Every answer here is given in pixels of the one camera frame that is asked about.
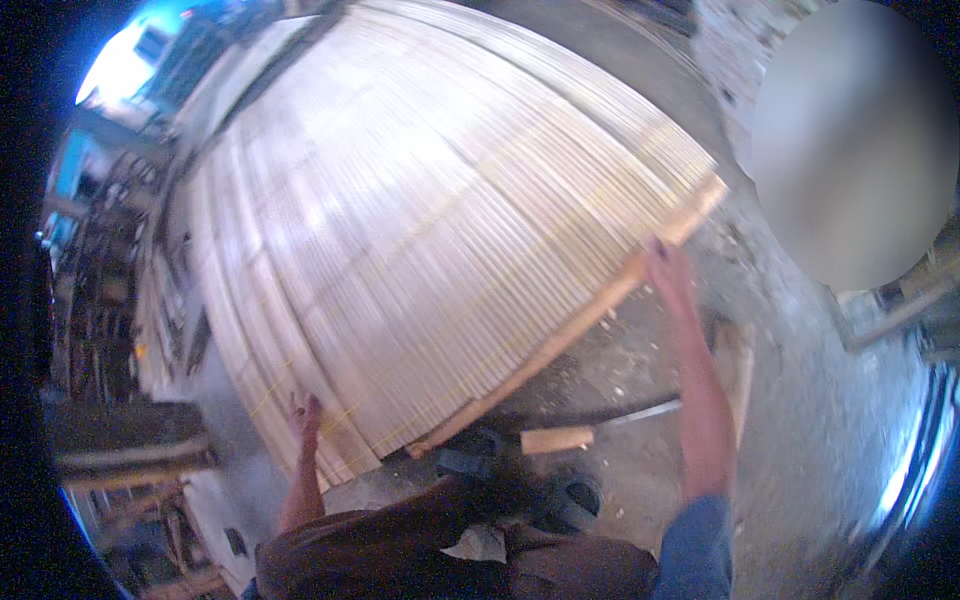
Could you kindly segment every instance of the person's arm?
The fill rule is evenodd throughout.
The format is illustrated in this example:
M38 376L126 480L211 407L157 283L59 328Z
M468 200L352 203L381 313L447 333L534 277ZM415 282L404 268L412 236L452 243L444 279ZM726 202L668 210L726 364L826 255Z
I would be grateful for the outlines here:
M317 432L320 429L320 402L310 394L306 406L298 408L293 396L290 398L292 414L290 428L300 439L300 456L297 472L290 484L290 491L283 500L277 520L279 533L292 531L304 523L326 514L324 497L317 481Z
M730 598L729 498L736 465L732 412L697 318L689 258L657 239L647 245L645 257L650 280L670 315L680 362L685 504L663 534L660 578L651 600Z
M650 280L673 324L680 363L684 501L706 495L729 497L736 469L733 414L697 317L690 259L656 238L647 246L646 259Z

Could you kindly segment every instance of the right hand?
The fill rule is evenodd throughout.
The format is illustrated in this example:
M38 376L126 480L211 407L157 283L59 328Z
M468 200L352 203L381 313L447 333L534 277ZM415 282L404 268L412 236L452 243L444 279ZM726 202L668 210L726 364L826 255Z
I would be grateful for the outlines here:
M674 317L695 311L693 270L686 252L652 236L645 245L647 275Z
M320 431L320 401L313 394L307 394L302 404L300 406L297 395L291 392L290 432L302 445L316 446Z

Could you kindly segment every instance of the concrete floor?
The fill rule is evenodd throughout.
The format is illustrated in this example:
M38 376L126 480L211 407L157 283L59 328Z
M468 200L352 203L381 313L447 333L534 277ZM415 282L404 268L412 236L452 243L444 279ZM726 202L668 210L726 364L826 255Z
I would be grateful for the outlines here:
M828 292L772 237L753 184L733 160L713 97L648 38L579 0L500 0L485 7L608 70L716 158L731 191L687 244L699 302L707 315L757 330L734 503L736 595L825 595L847 534L869 529L916 427L925 381L916 351L900 340L858 355L842 349ZM638 290L606 325L501 410L542 418L641 402L669 390L670 332L656 297ZM271 535L285 479L230 388L216 348L178 394L200 404L222 459L219 471L195 482L195 504L217 523L238 528L252 549ZM680 500L675 415L601 429L589 451L554 455L534 467L556 463L588 468L601 480L607 504L598 534L658 549ZM330 512L376 508L429 480L427 465L396 457L324 498ZM231 556L224 560L252 569Z

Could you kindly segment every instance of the light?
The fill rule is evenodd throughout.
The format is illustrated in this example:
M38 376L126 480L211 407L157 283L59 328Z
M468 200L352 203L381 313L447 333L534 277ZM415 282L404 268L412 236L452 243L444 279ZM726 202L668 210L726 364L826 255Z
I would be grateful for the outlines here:
M154 75L154 68L133 51L143 30L143 26L131 25L107 42L77 92L77 104L86 100L94 87L106 102L130 98Z

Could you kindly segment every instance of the wooden plank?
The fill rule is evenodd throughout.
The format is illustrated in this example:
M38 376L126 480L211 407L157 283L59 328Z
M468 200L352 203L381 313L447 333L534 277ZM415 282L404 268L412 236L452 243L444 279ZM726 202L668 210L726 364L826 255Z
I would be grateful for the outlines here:
M722 322L713 329L713 366L733 412L737 447L740 447L743 439L747 408L750 406L750 391L754 381L755 338L754 324Z
M593 427L553 427L530 429L520 433L520 450L524 455L559 452L593 444Z

